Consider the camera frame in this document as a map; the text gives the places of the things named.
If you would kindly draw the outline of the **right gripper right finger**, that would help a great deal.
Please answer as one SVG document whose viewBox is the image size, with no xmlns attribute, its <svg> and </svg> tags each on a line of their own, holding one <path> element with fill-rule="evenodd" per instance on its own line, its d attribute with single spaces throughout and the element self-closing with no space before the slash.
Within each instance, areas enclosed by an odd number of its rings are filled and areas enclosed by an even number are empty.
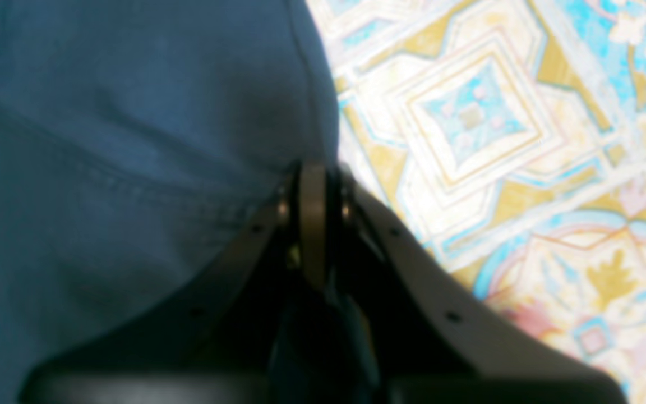
<svg viewBox="0 0 646 404">
<path fill-rule="evenodd" d="M 478 301 L 393 212 L 339 169 L 338 286 L 362 309 L 377 403 L 625 403 L 607 373 Z"/>
</svg>

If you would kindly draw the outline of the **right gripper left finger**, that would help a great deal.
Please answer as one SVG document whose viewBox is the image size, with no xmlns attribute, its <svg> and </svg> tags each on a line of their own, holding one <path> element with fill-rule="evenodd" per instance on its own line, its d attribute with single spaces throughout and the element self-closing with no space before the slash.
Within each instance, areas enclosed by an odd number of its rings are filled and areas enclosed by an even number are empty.
<svg viewBox="0 0 646 404">
<path fill-rule="evenodd" d="M 36 366 L 21 403 L 287 403 L 279 337 L 325 287 L 322 164 L 298 164 L 225 250 L 160 305 Z"/>
</svg>

